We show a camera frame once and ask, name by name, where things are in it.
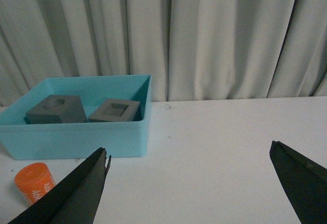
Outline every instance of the gray cube with hole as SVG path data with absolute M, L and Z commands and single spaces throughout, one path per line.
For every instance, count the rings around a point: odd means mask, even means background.
M 139 101 L 107 99 L 89 116 L 90 122 L 128 122 L 133 121 Z
M 26 117 L 31 124 L 87 122 L 78 95 L 49 95 L 30 109 Z

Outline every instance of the gray curtain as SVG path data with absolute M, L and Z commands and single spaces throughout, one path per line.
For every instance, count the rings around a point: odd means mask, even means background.
M 0 0 L 0 105 L 127 74 L 151 74 L 154 101 L 325 96 L 326 2 Z

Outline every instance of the square opening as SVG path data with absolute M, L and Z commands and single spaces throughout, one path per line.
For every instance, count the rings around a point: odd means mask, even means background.
M 128 105 L 110 103 L 102 112 L 102 115 L 120 117 L 128 108 Z

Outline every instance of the white tabletop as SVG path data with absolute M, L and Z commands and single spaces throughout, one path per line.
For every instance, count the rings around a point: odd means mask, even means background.
M 114 158 L 94 223 L 300 223 L 269 158 L 280 140 L 327 167 L 327 97 L 154 102 L 148 153 Z M 43 160 L 59 182 L 82 160 Z M 34 161 L 0 147 L 0 223 Z

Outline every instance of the white curtain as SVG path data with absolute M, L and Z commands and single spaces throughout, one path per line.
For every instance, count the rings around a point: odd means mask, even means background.
M 0 105 L 151 74 L 153 101 L 327 95 L 327 0 L 0 0 Z

